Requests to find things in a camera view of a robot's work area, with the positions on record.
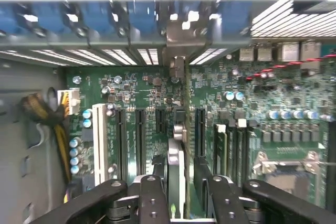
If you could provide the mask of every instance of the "electrolytic capacitor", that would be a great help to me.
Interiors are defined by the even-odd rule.
[[[79,158],[78,157],[73,157],[72,159],[70,159],[70,165],[74,166],[74,165],[78,165],[79,164]]]
[[[105,86],[101,89],[102,94],[109,94],[111,92],[111,88],[109,86]]]
[[[106,111],[106,115],[110,116],[110,117],[114,117],[115,116],[115,110],[108,110],[108,111]]]
[[[290,113],[288,111],[281,111],[280,117],[281,119],[284,119],[284,120],[290,119]]]
[[[303,112],[301,110],[293,110],[290,114],[294,119],[303,119]]]
[[[318,113],[314,112],[314,111],[305,110],[303,114],[304,114],[305,118],[307,118],[307,119],[316,120],[316,119],[319,118]]]
[[[71,174],[79,173],[79,166],[78,165],[72,166],[71,169],[70,169],[70,172],[71,172]]]
[[[320,119],[324,120],[326,122],[334,122],[335,121],[335,118],[332,115],[321,115]]]
[[[241,93],[241,92],[239,92],[239,91],[234,92],[234,95],[235,95],[235,99],[236,99],[237,101],[241,101],[241,100],[243,100],[243,98],[244,98],[243,93]]]
[[[279,113],[276,110],[269,110],[269,111],[267,111],[266,116],[269,119],[275,120],[275,119],[278,119]]]
[[[77,147],[77,148],[72,148],[69,152],[70,157],[77,157],[78,154],[82,151],[81,147]]]
[[[85,119],[85,120],[83,121],[83,127],[84,127],[84,128],[89,128],[89,127],[91,127],[91,125],[92,125],[92,122],[91,122],[90,119]]]
[[[116,105],[114,103],[108,103],[107,106],[106,106],[106,108],[108,110],[115,110],[115,107],[116,107]]]
[[[232,92],[227,91],[227,92],[224,93],[224,97],[225,97],[226,100],[232,101],[234,99],[235,95]]]
[[[74,137],[73,139],[70,140],[69,146],[71,148],[76,148],[81,142],[81,139],[79,137]]]
[[[92,109],[84,110],[82,116],[83,116],[84,119],[91,118],[92,117]]]

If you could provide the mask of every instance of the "white pcie slot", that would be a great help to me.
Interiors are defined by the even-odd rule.
[[[108,180],[106,110],[106,105],[103,103],[92,106],[93,156],[95,171],[94,184],[96,186]]]

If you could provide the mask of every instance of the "black pcie slot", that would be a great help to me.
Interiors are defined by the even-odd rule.
[[[137,175],[146,174],[146,111],[145,109],[135,110],[135,141],[136,149],[136,171]]]
[[[241,139],[242,139],[242,149],[241,149],[241,175],[242,181],[244,183],[248,179],[249,174],[249,131],[247,128],[241,130]]]
[[[336,122],[329,123],[328,135],[328,163],[336,163]],[[328,166],[326,185],[326,210],[336,214],[336,166]]]
[[[236,127],[231,129],[232,138],[232,181],[238,185],[238,169],[239,169],[239,136],[238,129]]]
[[[155,124],[157,133],[166,133],[165,108],[155,109]]]
[[[196,109],[195,156],[205,156],[205,109]]]
[[[128,179],[128,158],[126,139],[126,112],[124,109],[116,111],[115,133],[118,141],[118,178],[127,181]]]
[[[229,166],[229,143],[226,132],[219,132],[219,125],[214,125],[214,167],[213,174],[230,176]]]

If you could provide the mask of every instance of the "pcie slot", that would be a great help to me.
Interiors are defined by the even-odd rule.
[[[195,155],[205,156],[205,109],[195,112]]]
[[[249,174],[249,131],[247,128],[241,129],[242,149],[241,149],[241,183],[248,179]]]
[[[155,124],[157,133],[166,133],[164,108],[155,109]]]
[[[108,180],[108,146],[106,105],[95,104],[92,106],[93,153],[95,185]]]
[[[127,181],[128,179],[128,158],[126,139],[126,112],[125,109],[118,109],[115,117],[115,133],[118,141],[118,178]]]
[[[232,181],[238,184],[238,170],[239,170],[239,135],[236,127],[231,129],[230,141],[232,143]]]
[[[137,175],[146,174],[146,112],[145,109],[135,110],[135,141],[136,149],[136,171]]]
[[[213,174],[229,176],[229,144],[226,125],[214,125],[214,170]]]

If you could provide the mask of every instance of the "capacitor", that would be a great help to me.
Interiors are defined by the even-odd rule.
[[[266,116],[269,119],[275,120],[275,119],[278,119],[279,113],[276,110],[269,110],[269,111],[267,111]]]
[[[120,84],[121,81],[122,81],[122,78],[121,78],[121,76],[115,76],[113,78],[113,81],[115,82],[115,84]]]
[[[81,139],[79,137],[74,137],[73,139],[70,140],[69,146],[71,148],[76,148],[81,142]]]
[[[287,120],[290,119],[290,113],[289,111],[281,111],[280,112],[281,119]]]
[[[261,73],[261,74],[260,74],[260,77],[261,77],[262,79],[266,79],[266,78],[267,78],[267,73]]]
[[[271,71],[271,72],[267,72],[267,77],[268,78],[274,78],[274,73]]]
[[[316,120],[319,118],[318,113],[315,111],[305,110],[303,114],[307,119]]]
[[[92,122],[91,122],[90,119],[85,119],[85,120],[83,121],[83,127],[84,127],[84,128],[89,128],[89,127],[91,127],[91,125],[92,125]]]
[[[111,88],[109,86],[104,86],[102,89],[101,89],[101,93],[102,94],[109,94],[111,92]]]
[[[335,121],[335,118],[331,115],[321,115],[320,119],[324,120],[326,122],[334,122]]]
[[[74,166],[74,165],[78,165],[79,164],[79,158],[78,157],[73,157],[72,159],[70,159],[70,165]]]
[[[236,99],[237,101],[241,101],[241,100],[243,100],[243,98],[244,98],[243,93],[241,93],[241,92],[239,92],[239,91],[234,92],[234,95],[235,95],[235,99]]]
[[[72,78],[72,82],[76,85],[80,84],[82,82],[82,78],[80,76],[74,76]]]
[[[69,152],[70,157],[76,157],[79,154],[79,151],[76,148],[73,148]]]
[[[92,117],[92,109],[84,110],[82,116],[83,116],[84,119],[91,118]]]
[[[114,117],[115,116],[115,110],[108,110],[108,111],[106,111],[106,115],[110,116],[110,117]]]
[[[224,93],[224,97],[225,97],[226,100],[232,101],[234,99],[235,95],[232,92],[227,91],[227,92]]]
[[[293,111],[291,111],[291,116],[294,119],[302,119],[303,118],[303,112],[301,110],[293,110]]]
[[[114,103],[108,103],[106,107],[108,110],[115,110],[116,105]]]
[[[237,76],[239,74],[238,69],[233,69],[232,70],[232,75]]]
[[[70,172],[71,172],[71,174],[79,173],[79,166],[78,165],[72,166],[71,169],[70,169]]]

